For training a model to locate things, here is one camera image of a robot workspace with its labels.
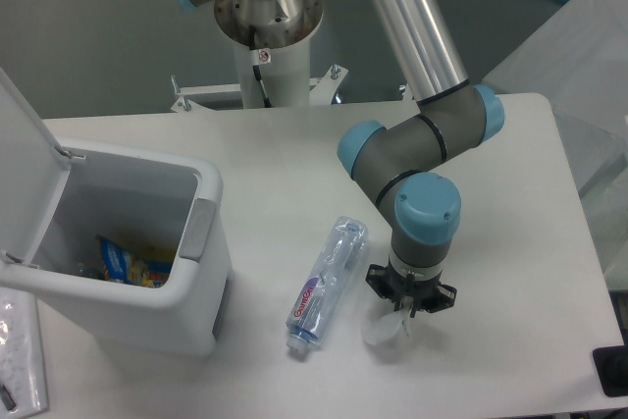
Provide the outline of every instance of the white table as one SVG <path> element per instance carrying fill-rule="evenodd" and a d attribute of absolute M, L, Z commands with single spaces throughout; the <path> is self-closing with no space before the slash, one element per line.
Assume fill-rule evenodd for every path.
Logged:
<path fill-rule="evenodd" d="M 207 158 L 225 180 L 235 283 L 204 360 L 101 344 L 40 303 L 51 410 L 69 418 L 491 418 L 623 407 L 591 352 L 621 343 L 602 272 L 540 95 L 503 97 L 503 131 L 438 172 L 462 195 L 443 281 L 454 308 L 417 315 L 411 348 L 362 341 L 382 301 L 363 282 L 390 228 L 336 158 L 354 123 L 394 125 L 412 103 L 48 121 L 57 135 Z M 324 348 L 288 356 L 284 321 L 331 224 L 370 230 L 370 251 Z"/>

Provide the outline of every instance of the bottle label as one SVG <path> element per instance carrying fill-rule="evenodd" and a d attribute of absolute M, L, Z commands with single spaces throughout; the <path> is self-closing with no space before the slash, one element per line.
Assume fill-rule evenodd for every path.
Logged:
<path fill-rule="evenodd" d="M 292 310 L 292 321 L 299 321 L 307 312 L 307 306 L 312 299 L 312 293 L 314 292 L 316 284 L 318 284 L 318 277 L 308 280 L 303 286 L 301 294 L 296 299 L 296 303 L 294 304 L 294 308 Z"/>

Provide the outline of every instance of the white trash bin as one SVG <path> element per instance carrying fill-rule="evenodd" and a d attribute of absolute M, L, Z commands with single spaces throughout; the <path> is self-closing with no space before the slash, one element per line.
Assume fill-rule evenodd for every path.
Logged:
<path fill-rule="evenodd" d="M 232 277 L 209 162 L 57 141 L 0 70 L 0 285 L 37 295 L 98 338 L 207 355 Z M 131 252 L 177 249 L 160 288 L 79 276 L 96 236 Z"/>

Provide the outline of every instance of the trash bin lid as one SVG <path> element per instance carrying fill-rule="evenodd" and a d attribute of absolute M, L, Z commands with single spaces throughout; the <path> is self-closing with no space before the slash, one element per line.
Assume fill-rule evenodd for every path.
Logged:
<path fill-rule="evenodd" d="M 32 261 L 63 194 L 71 160 L 0 69 L 0 259 Z"/>

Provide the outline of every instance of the bin handle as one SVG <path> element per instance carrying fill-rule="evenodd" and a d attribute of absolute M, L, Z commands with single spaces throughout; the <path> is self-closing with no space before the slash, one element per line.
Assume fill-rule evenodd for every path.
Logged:
<path fill-rule="evenodd" d="M 215 202 L 203 198 L 194 200 L 179 248 L 181 258 L 200 262 L 207 238 L 214 224 L 215 214 Z"/>

